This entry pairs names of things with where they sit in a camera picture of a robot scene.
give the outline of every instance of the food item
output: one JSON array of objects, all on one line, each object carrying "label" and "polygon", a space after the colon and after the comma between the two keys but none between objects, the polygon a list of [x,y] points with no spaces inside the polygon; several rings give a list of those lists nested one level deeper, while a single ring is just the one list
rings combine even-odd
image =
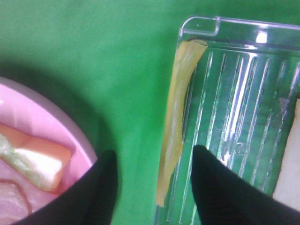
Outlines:
[{"label": "food item", "polygon": [[12,224],[32,212],[22,188],[10,180],[0,180],[0,225]]},{"label": "food item", "polygon": [[71,158],[66,147],[0,124],[0,158],[45,191],[56,191]]},{"label": "food item", "polygon": [[300,99],[297,100],[294,122],[285,146],[281,171],[273,198],[300,211]]},{"label": "food item", "polygon": [[207,43],[202,40],[182,41],[175,54],[157,180],[156,203],[161,207],[164,206],[171,175],[182,153],[182,120],[188,83],[206,48]]},{"label": "food item", "polygon": [[[0,160],[0,180],[6,180],[16,184],[19,187],[18,190],[23,193],[22,197],[31,205],[32,212],[35,212],[36,210],[45,206],[46,204],[57,198],[59,194],[61,194],[61,192],[59,191],[43,191],[42,189],[33,185],[25,176],[9,166],[3,160]],[[3,194],[5,195],[4,192],[0,192],[0,201],[3,198]]]}]

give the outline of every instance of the pink bowl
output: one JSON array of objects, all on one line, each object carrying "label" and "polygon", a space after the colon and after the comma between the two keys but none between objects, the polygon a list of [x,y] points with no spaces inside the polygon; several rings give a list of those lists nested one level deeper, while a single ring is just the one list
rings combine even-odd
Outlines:
[{"label": "pink bowl", "polygon": [[35,91],[3,77],[0,77],[0,123],[71,150],[59,192],[79,180],[97,159],[88,139],[61,109]]}]

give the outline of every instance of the transparent plastic container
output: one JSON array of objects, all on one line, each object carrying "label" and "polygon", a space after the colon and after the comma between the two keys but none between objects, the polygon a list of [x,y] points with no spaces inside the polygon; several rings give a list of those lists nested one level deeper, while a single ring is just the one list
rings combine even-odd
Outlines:
[{"label": "transparent plastic container", "polygon": [[201,224],[190,185],[196,144],[272,195],[300,94],[299,26],[193,16],[178,44],[193,38],[209,47],[188,88],[183,153],[156,225]]}]

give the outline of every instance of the cheese slice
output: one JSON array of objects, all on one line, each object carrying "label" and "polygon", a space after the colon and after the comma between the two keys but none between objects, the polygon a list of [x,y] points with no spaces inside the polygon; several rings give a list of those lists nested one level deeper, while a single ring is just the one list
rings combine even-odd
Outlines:
[{"label": "cheese slice", "polygon": [[0,124],[0,158],[38,188],[54,192],[71,152],[60,144]]}]

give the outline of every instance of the green cloth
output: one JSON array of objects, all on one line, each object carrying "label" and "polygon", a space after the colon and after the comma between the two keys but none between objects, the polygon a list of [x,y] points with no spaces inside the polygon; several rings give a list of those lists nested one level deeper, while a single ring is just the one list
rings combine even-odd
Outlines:
[{"label": "green cloth", "polygon": [[300,25],[298,0],[0,0],[0,73],[117,151],[113,225],[149,225],[178,28],[190,15]]}]

